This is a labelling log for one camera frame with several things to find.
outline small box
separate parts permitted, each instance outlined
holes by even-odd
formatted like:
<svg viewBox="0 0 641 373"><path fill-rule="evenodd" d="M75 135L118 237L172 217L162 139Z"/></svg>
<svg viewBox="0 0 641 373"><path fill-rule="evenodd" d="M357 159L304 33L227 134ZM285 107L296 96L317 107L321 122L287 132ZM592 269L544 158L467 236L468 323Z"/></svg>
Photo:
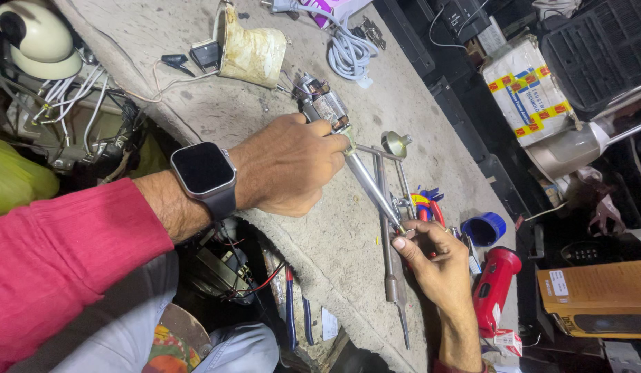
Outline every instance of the small box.
<svg viewBox="0 0 641 373"><path fill-rule="evenodd" d="M521 337L511 329L496 329L493 342L504 356L523 356L523 343Z"/></svg>
<svg viewBox="0 0 641 373"><path fill-rule="evenodd" d="M322 9L328 13L332 13L339 21L347 15L351 15L358 10L364 8L373 0L299 0L302 5ZM311 18L316 21L316 24L321 29L329 26L332 21L328 20L324 15L317 13L309 14Z"/></svg>
<svg viewBox="0 0 641 373"><path fill-rule="evenodd" d="M546 312L567 335L641 338L641 260L537 272Z"/></svg>
<svg viewBox="0 0 641 373"><path fill-rule="evenodd" d="M498 49L482 74L522 147L575 127L578 119L532 35Z"/></svg>

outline workbench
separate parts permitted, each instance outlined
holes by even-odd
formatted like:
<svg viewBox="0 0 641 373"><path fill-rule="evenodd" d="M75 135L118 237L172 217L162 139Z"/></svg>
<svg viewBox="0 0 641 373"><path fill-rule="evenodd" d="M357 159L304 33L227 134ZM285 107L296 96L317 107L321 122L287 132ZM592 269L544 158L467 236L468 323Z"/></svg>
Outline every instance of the workbench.
<svg viewBox="0 0 641 373"><path fill-rule="evenodd" d="M120 87L151 97L156 92L155 60L161 55L187 53L193 42L210 38L218 0L56 0L56 4ZM404 162L408 182L413 191L418 185L422 189L440 187L445 193L440 206L448 226L457 226L477 212L496 212L507 222L507 233L498 245L515 248L515 229L504 207L372 5L349 21L349 28L355 27L362 14L367 15L387 41L387 50L368 66L374 80L368 89L332 72L326 59L330 31L318 29L306 14L293 21L286 14L271 15L255 0L235 6L238 12L249 14L239 20L242 27L275 27L289 38L282 69L292 78L309 72L329 81L349 109L358 143L379 145L382 132L390 130L412 136ZM193 63L187 66L200 75ZM163 64L158 71L162 86L174 78L187 78ZM282 84L291 88L283 74L281 77ZM284 92L218 76L176 84L157 104L135 101L181 143L202 139L225 148L237 145L275 117L299 111L297 102ZM364 153L361 157L371 169L371 156ZM394 164L385 167L391 190L403 195ZM433 353L427 350L426 340L433 336L425 335L417 294L408 287L409 351L397 308L385 301L377 209L348 167L323 193L302 218L259 210L242 212L241 217L267 235L294 267L304 296L332 312L357 347L380 354L393 370L426 372L428 356ZM303 323L301 307L297 312L296 318ZM517 329L515 279L501 327ZM298 331L303 339L299 322Z"/></svg>

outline blue plastic container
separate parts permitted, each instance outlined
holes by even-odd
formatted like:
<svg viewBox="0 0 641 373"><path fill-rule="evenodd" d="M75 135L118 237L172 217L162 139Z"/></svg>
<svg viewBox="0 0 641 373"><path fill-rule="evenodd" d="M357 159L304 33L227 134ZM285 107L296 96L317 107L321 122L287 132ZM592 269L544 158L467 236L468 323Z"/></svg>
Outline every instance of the blue plastic container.
<svg viewBox="0 0 641 373"><path fill-rule="evenodd" d="M475 246L485 248L493 245L507 232L507 224L498 214L484 212L461 223L461 232L465 232Z"/></svg>

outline leg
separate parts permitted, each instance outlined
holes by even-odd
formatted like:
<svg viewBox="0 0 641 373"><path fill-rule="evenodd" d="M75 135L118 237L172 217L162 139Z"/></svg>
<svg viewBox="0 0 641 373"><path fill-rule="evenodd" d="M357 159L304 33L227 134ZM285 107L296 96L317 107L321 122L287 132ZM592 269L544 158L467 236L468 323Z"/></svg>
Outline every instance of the leg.
<svg viewBox="0 0 641 373"><path fill-rule="evenodd" d="M140 372L177 284L177 254L154 258L9 372Z"/></svg>
<svg viewBox="0 0 641 373"><path fill-rule="evenodd" d="M214 347L193 373L273 372L279 360L275 335L262 323L218 329L209 338Z"/></svg>

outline black smartwatch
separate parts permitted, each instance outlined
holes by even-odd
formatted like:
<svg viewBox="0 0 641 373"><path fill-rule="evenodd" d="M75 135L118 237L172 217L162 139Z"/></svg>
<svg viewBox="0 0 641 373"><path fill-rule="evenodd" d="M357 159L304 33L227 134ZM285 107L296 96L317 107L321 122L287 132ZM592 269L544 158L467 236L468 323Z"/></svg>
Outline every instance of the black smartwatch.
<svg viewBox="0 0 641 373"><path fill-rule="evenodd" d="M199 143L176 150L170 156L184 192L203 201L218 222L235 212L235 175L228 151L214 143Z"/></svg>

